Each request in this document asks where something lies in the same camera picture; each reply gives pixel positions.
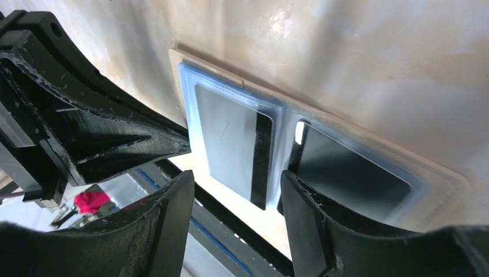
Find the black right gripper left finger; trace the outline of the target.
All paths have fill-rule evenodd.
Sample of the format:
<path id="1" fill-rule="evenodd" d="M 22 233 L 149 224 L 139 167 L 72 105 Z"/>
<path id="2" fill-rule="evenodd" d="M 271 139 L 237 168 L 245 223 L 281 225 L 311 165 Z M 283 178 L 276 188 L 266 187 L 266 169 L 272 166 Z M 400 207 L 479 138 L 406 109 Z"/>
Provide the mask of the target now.
<path id="1" fill-rule="evenodd" d="M 1 223 L 2 276 L 179 276 L 194 201 L 187 170 L 161 189 L 79 229 Z"/>

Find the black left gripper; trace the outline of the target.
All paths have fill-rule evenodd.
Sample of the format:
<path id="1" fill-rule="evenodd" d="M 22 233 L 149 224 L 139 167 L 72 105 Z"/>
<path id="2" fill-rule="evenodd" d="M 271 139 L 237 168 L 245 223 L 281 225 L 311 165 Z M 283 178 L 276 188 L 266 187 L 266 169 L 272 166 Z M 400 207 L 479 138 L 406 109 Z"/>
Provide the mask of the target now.
<path id="1" fill-rule="evenodd" d="M 67 183 L 187 154 L 188 136 L 104 77 L 51 12 L 1 17 L 1 169 L 24 202 L 58 207 Z"/>

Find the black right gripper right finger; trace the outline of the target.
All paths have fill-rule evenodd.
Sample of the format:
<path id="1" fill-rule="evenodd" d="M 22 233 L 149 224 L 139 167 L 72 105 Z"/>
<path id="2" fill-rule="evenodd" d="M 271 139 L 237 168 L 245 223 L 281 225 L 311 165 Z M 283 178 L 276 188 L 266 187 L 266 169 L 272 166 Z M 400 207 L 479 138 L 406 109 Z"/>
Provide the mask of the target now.
<path id="1" fill-rule="evenodd" d="M 281 174 L 296 276 L 487 276 L 488 227 L 417 233 L 377 222 Z"/>

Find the black credit card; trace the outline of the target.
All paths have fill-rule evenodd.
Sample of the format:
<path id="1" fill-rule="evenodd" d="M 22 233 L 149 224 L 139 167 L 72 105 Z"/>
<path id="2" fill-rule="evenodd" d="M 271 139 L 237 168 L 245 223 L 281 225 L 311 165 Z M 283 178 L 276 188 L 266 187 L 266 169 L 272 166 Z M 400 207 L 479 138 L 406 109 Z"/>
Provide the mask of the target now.
<path id="1" fill-rule="evenodd" d="M 199 85 L 195 97 L 210 176 L 265 209 L 272 120 Z"/>
<path id="2" fill-rule="evenodd" d="M 295 126 L 288 170 L 321 194 L 377 221 L 386 220 L 411 192 L 402 179 L 304 121 Z"/>

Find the beige leather card holder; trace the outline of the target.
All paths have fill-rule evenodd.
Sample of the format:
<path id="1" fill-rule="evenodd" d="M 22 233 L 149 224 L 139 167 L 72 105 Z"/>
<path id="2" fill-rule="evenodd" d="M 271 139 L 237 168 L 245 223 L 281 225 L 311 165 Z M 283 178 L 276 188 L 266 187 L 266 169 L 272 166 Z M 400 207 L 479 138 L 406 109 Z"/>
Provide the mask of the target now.
<path id="1" fill-rule="evenodd" d="M 469 190 L 460 174 L 181 49 L 168 54 L 205 188 L 277 214 L 290 170 L 378 222 L 417 232 L 453 224 Z"/>

